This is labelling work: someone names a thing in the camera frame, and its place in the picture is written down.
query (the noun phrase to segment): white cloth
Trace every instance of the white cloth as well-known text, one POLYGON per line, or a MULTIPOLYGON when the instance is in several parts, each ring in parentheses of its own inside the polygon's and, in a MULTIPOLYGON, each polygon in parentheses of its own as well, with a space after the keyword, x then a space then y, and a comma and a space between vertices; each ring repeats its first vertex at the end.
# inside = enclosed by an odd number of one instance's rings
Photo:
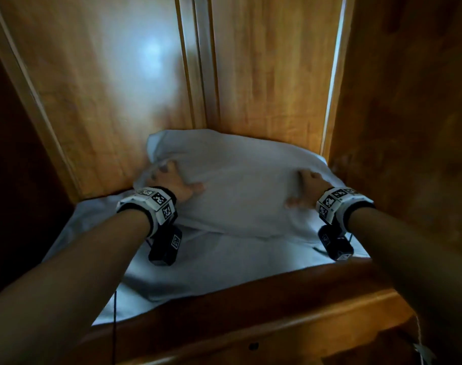
MULTIPOLYGON (((289 196, 300 194, 300 168, 321 173, 334 186, 344 185, 324 158, 289 144, 208 129, 162 131, 149 136, 147 149, 153 166, 135 188, 173 159, 186 183, 203 182, 206 190, 176 205, 183 239, 172 266, 151 264, 149 245, 141 245, 117 289, 117 320, 173 298, 333 263, 317 251, 324 251, 317 212, 283 207, 289 196)), ((117 202, 130 192, 79 203, 45 259, 113 215, 117 202)), ((355 256, 368 257, 354 238, 352 245, 355 256)), ((94 324, 112 321, 112 310, 111 299, 94 324)))

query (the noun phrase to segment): black hole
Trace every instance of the black hole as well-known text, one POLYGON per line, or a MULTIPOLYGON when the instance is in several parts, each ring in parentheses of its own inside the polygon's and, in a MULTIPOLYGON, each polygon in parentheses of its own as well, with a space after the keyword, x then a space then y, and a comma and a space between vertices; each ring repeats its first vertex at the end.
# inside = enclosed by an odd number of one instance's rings
POLYGON ((250 343, 248 348, 250 351, 256 351, 259 346, 260 344, 258 342, 254 342, 254 343, 250 343))

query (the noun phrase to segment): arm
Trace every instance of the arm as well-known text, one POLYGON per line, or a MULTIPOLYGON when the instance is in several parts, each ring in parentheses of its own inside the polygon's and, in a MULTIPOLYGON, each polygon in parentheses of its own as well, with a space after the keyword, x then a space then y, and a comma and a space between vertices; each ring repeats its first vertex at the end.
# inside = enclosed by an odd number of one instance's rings
MULTIPOLYGON (((315 208, 332 186, 308 170, 301 171, 301 178, 303 196, 289 199, 286 206, 315 208)), ((347 227, 410 306, 462 352, 462 254, 372 208, 354 211, 347 227)))
MULTIPOLYGON (((179 202, 202 184, 185 185, 175 165, 151 185, 179 202)), ((84 233, 0 293, 0 364, 52 362, 89 329, 149 233, 147 216, 125 210, 84 233)))

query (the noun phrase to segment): hand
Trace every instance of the hand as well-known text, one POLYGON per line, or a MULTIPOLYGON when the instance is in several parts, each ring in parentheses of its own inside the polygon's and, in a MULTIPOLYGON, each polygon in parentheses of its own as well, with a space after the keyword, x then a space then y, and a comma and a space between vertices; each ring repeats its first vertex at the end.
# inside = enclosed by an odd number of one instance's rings
POLYGON ((177 171, 177 164, 174 161, 167 163, 167 172, 160 169, 156 171, 154 178, 147 180, 148 187, 165 187, 172 191, 179 202, 185 202, 194 194, 204 191, 202 183, 185 184, 177 171))
POLYGON ((285 202, 286 208, 315 209, 316 203, 326 190, 332 188, 332 184, 322 179, 320 173, 311 172, 308 169, 299 170, 302 178, 302 197, 291 197, 285 202))

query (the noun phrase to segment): wristband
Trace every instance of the wristband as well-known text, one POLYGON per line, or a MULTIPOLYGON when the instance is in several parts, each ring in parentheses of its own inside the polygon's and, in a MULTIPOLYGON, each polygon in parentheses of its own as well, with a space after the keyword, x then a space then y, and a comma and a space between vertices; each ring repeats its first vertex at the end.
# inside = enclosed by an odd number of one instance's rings
POLYGON ((127 209, 145 210, 151 225, 148 237, 151 237, 159 226, 167 221, 173 222, 175 219, 173 218, 176 215, 174 202, 176 202, 175 195, 166 188, 145 187, 118 202, 116 212, 127 209))
POLYGON ((327 224, 337 225, 343 233, 348 233, 351 213, 360 207, 374 207, 374 204, 368 197, 347 187, 326 190, 316 203, 320 218, 327 224))

